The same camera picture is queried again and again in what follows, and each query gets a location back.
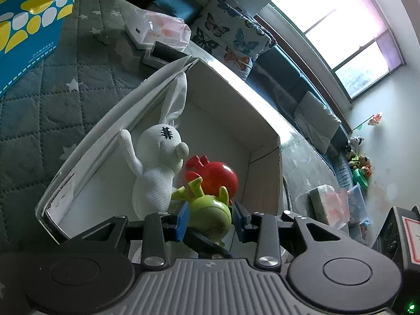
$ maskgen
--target gray quilted mattress cover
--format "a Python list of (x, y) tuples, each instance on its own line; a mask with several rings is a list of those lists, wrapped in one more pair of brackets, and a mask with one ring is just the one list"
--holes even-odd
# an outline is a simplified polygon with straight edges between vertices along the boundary
[(155, 69), (123, 26), (124, 0), (75, 0), (59, 45), (0, 99), (0, 252), (53, 244), (34, 209), (94, 125)]

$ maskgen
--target red toy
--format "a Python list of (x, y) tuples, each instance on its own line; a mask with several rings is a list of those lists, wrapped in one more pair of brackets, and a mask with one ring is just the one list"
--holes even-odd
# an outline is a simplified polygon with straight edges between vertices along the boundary
[(233, 169), (223, 162), (210, 162), (207, 156), (193, 156), (186, 164), (186, 169), (195, 168), (197, 172), (188, 171), (185, 178), (190, 182), (201, 176), (203, 182), (201, 187), (207, 195), (215, 195), (218, 197), (219, 188), (225, 186), (228, 190), (229, 197), (232, 198), (238, 189), (238, 177)]

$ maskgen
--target blue box with yellow dots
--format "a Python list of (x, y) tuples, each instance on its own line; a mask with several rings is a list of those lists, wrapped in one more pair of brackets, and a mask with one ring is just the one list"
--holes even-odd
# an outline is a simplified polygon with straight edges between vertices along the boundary
[(0, 96), (57, 47), (74, 0), (0, 0)]

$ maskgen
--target yellow oval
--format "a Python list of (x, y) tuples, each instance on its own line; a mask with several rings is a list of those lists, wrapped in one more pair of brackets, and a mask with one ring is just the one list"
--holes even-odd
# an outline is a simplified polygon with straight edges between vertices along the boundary
[(19, 45), (22, 41), (28, 39), (28, 33), (24, 30), (18, 30), (12, 37), (10, 38), (9, 42), (7, 43), (6, 49), (4, 53), (9, 52), (13, 47)]
[(35, 15), (31, 20), (29, 20), (27, 25), (27, 31), (29, 34), (35, 34), (38, 32), (40, 26), (41, 17), (39, 15)]
[(60, 20), (61, 18), (71, 14), (71, 12), (73, 11), (73, 5), (72, 4), (68, 4), (67, 6), (64, 6), (57, 15), (57, 20)]
[(31, 14), (39, 14), (52, 5), (54, 0), (26, 0), (20, 7)]
[(9, 40), (11, 23), (10, 21), (3, 21), (0, 23), (0, 51), (6, 46)]

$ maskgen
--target metal bolt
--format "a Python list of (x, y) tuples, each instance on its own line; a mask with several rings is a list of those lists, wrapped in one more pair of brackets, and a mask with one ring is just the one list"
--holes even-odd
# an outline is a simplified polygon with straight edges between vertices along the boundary
[(165, 264), (165, 260), (162, 257), (150, 256), (144, 259), (144, 264), (148, 266), (161, 266)]
[(258, 259), (258, 264), (262, 266), (272, 267), (272, 266), (277, 265), (278, 263), (279, 263), (279, 260), (271, 256), (264, 256)]

